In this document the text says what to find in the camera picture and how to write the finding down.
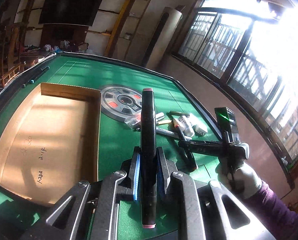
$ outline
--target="glue bottle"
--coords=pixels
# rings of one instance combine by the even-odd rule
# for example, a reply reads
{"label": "glue bottle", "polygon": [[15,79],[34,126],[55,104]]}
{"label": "glue bottle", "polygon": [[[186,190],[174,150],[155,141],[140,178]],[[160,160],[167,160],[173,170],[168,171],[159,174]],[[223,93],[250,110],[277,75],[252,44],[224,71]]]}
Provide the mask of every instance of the glue bottle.
{"label": "glue bottle", "polygon": [[185,115],[182,115],[178,118],[178,120],[184,125],[184,134],[186,136],[192,137],[194,136],[194,130],[191,127],[191,124],[188,120],[188,118]]}

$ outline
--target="person's arm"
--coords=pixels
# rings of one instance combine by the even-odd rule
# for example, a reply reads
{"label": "person's arm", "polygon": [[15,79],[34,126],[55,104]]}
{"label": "person's arm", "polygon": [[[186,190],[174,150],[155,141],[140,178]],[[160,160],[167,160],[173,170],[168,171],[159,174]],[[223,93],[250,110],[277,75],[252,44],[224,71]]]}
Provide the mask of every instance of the person's arm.
{"label": "person's arm", "polygon": [[[229,183],[232,180],[231,174],[223,175],[220,164],[216,168],[216,172],[218,180],[231,190]],[[237,197],[277,240],[290,239],[291,235],[296,233],[298,214],[290,211],[249,165],[244,163],[241,168],[237,169],[234,179],[244,182],[244,191]]]}

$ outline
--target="table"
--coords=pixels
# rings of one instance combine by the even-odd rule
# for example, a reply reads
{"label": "table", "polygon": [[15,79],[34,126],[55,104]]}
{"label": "table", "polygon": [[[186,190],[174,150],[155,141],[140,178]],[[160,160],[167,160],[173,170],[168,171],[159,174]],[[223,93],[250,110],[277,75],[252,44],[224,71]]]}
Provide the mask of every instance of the table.
{"label": "table", "polygon": [[[120,61],[103,57],[84,56],[76,53],[58,54],[41,66],[49,66],[33,85],[19,89],[0,112],[0,136],[22,100],[41,82],[59,83],[98,89],[108,84],[119,84],[142,91],[152,87],[157,112],[165,114],[170,110],[189,112],[208,126],[208,133],[197,140],[219,141],[207,118],[199,111],[197,103],[190,100],[190,94],[181,89],[175,81],[163,75]],[[131,158],[134,146],[140,145],[140,133],[131,130],[123,122],[118,122],[101,114],[99,135],[99,180],[120,169],[122,161]],[[162,146],[167,159],[176,163],[177,168],[186,170],[183,150],[172,138],[157,135],[157,146]],[[212,156],[194,154],[199,169],[190,173],[194,179],[208,182],[217,179],[215,167],[218,159]],[[33,204],[0,188],[0,216],[21,229],[27,229],[46,211],[46,207]],[[118,239],[148,239],[177,229],[177,212],[173,206],[158,201],[155,229],[143,229],[139,202],[121,202],[119,213]]]}

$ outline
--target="window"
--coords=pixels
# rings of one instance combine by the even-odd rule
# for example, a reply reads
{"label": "window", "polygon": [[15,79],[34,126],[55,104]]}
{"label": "window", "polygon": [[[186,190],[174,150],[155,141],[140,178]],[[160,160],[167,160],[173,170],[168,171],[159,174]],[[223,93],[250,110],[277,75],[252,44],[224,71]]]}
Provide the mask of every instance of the window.
{"label": "window", "polygon": [[256,120],[286,158],[298,158],[298,6],[205,0],[178,52]]}

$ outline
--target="purple sleeve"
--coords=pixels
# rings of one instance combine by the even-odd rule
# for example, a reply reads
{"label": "purple sleeve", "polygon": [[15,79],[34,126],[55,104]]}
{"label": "purple sleeve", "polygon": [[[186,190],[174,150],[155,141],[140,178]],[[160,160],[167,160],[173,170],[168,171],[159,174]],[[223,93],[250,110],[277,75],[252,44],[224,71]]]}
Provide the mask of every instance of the purple sleeve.
{"label": "purple sleeve", "polygon": [[264,181],[244,204],[277,240],[288,239],[297,229],[298,214],[290,211]]}

